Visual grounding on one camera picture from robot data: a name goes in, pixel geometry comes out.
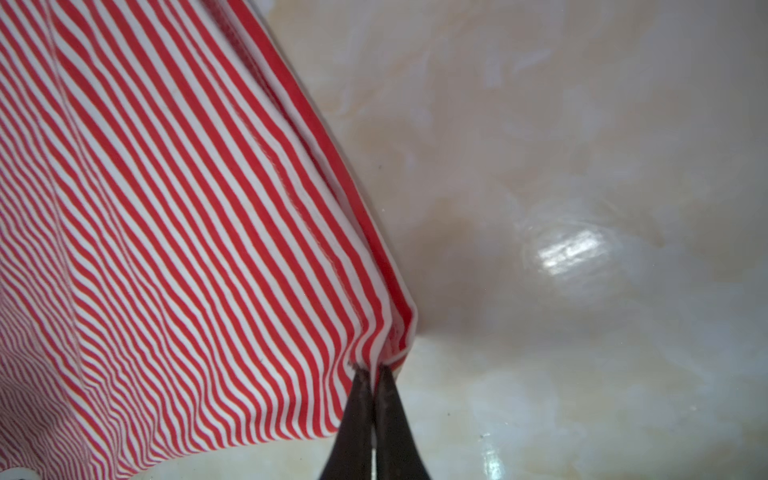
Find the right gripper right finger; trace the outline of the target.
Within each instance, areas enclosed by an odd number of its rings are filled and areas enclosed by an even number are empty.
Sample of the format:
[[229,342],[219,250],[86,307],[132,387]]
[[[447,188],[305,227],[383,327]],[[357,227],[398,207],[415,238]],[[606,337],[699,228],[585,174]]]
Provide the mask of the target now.
[[388,366],[382,365],[378,370],[373,405],[376,478],[429,480],[430,475],[419,455],[394,375]]

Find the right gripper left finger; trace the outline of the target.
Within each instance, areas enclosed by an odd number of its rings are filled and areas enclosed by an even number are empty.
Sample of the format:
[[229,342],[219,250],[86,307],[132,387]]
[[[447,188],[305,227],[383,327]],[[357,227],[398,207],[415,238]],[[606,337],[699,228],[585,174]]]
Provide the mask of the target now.
[[357,368],[321,480],[370,480],[374,405],[370,373]]

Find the red white striped tank top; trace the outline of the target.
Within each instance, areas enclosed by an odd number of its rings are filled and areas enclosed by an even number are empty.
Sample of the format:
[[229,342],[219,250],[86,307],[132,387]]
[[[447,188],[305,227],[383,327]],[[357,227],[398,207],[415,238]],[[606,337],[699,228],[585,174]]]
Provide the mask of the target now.
[[417,312],[252,1],[1,5],[1,470],[329,436]]

